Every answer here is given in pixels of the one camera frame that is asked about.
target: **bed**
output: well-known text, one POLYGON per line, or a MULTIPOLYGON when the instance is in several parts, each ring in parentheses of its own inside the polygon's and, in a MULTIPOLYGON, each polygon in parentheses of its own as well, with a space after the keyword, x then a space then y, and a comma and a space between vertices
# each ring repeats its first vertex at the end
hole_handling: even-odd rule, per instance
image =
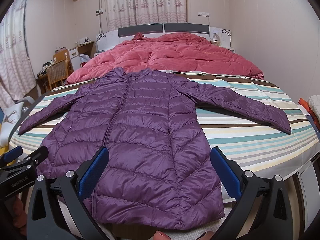
MULTIPOLYGON (((279 107, 288 116, 292 134, 288 135, 237 114, 217 108, 197 108, 200 123, 211 147, 219 146, 227 158, 235 160, 243 170, 254 171, 257 176, 272 178, 275 174, 284 179, 296 173, 306 162, 320 151, 316 132, 298 106, 276 85, 250 77, 209 74, 205 72, 177 72, 177 75, 219 87, 228 87, 235 92, 265 104, 279 107)), ((96 79, 50 91, 30 108, 30 116, 46 107, 54 98, 75 93, 81 85, 96 79)), ((11 137, 11 148, 20 145, 25 154, 30 154, 40 145, 53 127, 64 119, 66 113, 57 114, 47 122, 18 136, 17 130, 11 137)), ((224 202, 232 201, 222 187, 224 202)))
POLYGON ((263 79, 263 72, 252 62, 232 53, 231 33, 212 30, 201 24, 151 24, 120 28, 97 37, 99 49, 108 49, 73 72, 68 84, 105 75, 115 67, 135 72, 153 70, 203 71, 215 74, 242 75, 263 79), (210 33, 220 32, 222 46, 210 43, 210 33))

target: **silver screw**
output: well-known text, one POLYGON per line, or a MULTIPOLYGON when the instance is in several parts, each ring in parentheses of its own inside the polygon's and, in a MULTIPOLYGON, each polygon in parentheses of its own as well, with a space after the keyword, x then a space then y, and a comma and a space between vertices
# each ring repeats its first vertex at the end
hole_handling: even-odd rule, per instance
POLYGON ((74 171, 68 171, 68 172, 66 173, 66 176, 70 178, 70 177, 72 177, 74 174, 75 174, 74 171))
POLYGON ((244 174, 249 178, 251 178, 253 176, 252 171, 245 171, 244 174))
POLYGON ((44 179, 44 176, 43 175, 39 175, 38 178, 37 178, 37 181, 41 181, 44 179))
POLYGON ((282 177, 281 177, 280 175, 276 175, 275 179, 276 179, 277 181, 281 181, 281 180, 282 180, 282 177))

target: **purple puffer jacket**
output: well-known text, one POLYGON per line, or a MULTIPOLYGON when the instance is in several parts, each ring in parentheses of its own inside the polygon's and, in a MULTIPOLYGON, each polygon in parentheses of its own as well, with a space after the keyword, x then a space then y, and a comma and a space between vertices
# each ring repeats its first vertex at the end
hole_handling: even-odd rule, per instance
POLYGON ((229 88, 199 84, 150 69, 115 68, 75 94, 55 98, 23 123, 19 134, 70 109, 43 140, 48 178, 63 176, 102 145, 110 160, 84 201, 100 223, 189 229, 224 217, 221 182, 195 104, 211 104, 291 133, 284 111, 229 88))

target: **red comforter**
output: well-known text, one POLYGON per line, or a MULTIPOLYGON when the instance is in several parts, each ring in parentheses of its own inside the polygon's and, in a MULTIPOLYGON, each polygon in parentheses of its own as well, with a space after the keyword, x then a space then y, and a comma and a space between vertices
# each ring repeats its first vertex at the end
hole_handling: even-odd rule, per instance
POLYGON ((149 67, 153 70, 203 71, 263 79, 263 72, 252 62, 195 34, 170 33, 146 38, 138 33, 131 41, 124 41, 91 59, 73 72, 67 83, 101 77, 115 67, 122 67, 126 72, 149 67))

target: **deer print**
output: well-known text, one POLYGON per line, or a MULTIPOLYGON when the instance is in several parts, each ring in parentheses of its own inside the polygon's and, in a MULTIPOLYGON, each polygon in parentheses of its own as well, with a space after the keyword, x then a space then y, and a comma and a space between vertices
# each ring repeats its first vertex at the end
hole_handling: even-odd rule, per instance
POLYGON ((10 117, 11 115, 13 115, 13 114, 17 114, 17 111, 12 111, 12 113, 9 114, 9 116, 6 115, 3 122, 13 123, 14 120, 9 120, 9 117, 10 117))

